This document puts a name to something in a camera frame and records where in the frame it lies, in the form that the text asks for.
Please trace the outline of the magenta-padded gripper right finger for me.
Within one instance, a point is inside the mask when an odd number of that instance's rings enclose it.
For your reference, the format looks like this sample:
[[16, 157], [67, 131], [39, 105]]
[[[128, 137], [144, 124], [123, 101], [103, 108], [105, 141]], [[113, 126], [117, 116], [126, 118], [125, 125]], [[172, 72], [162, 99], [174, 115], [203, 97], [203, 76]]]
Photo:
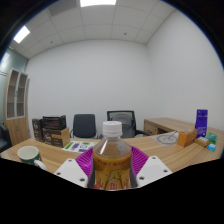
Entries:
[[132, 188], [146, 186], [172, 173], [157, 156], [147, 156], [135, 147], [131, 147], [131, 150], [130, 183]]

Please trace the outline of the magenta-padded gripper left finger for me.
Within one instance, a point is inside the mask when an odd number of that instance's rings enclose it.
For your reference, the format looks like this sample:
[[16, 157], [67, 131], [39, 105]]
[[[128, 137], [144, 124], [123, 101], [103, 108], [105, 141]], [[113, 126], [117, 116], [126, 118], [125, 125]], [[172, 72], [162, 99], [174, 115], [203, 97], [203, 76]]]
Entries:
[[94, 188], [95, 174], [93, 165], [93, 149], [88, 149], [76, 159], [67, 159], [58, 168], [55, 175], [78, 186]]

